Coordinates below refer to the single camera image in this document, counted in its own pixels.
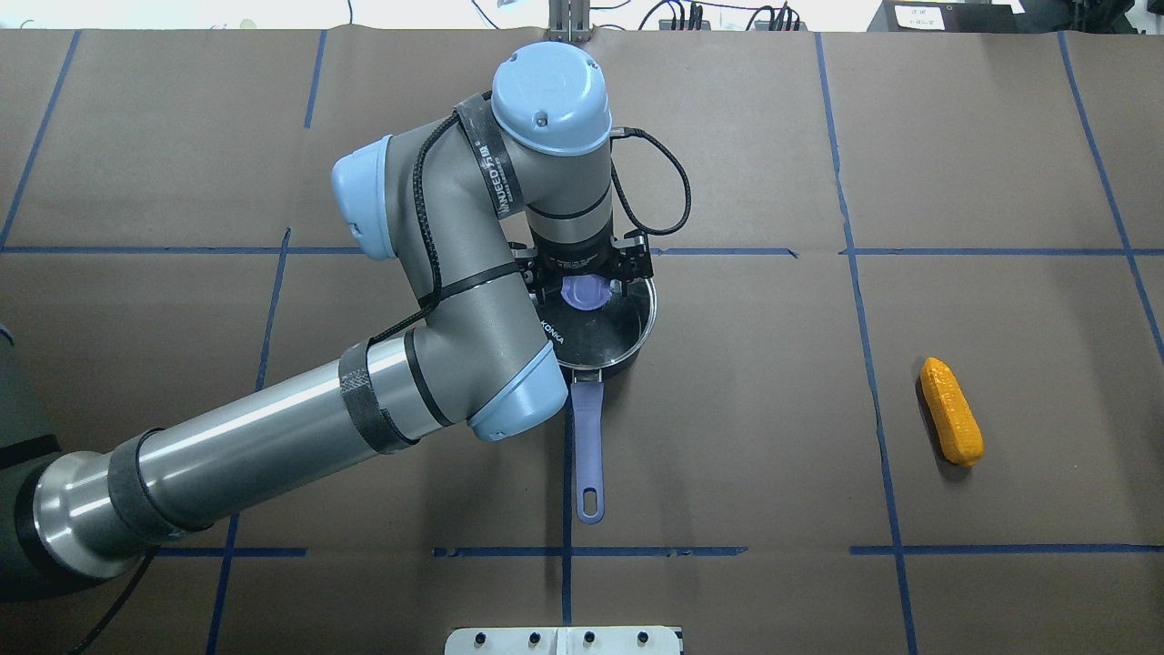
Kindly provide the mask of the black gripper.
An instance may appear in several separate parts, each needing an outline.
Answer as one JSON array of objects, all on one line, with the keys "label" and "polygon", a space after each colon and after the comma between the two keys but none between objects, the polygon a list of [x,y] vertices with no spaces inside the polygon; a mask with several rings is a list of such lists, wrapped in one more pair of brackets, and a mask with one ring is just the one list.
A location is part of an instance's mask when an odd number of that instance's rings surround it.
[{"label": "black gripper", "polygon": [[532,232],[533,256],[527,256],[527,293],[544,301],[562,287],[566,277],[597,275],[633,283],[654,275],[650,240],[640,229],[615,238],[611,229],[581,242],[558,242]]}]

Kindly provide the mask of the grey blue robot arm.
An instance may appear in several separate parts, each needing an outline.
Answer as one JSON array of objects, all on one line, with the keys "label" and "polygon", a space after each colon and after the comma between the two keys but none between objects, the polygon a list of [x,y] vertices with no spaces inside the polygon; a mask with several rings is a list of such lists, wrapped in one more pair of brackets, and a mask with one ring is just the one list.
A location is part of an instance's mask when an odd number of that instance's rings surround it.
[{"label": "grey blue robot arm", "polygon": [[340,158],[331,183],[372,259],[399,261],[418,311],[342,356],[111,453],[64,453],[3,330],[3,601],[91,589],[146,554],[432,432],[487,442],[565,407],[570,336],[537,314],[594,314],[652,278],[650,233],[613,233],[606,74],[585,50],[514,51],[439,123]]}]

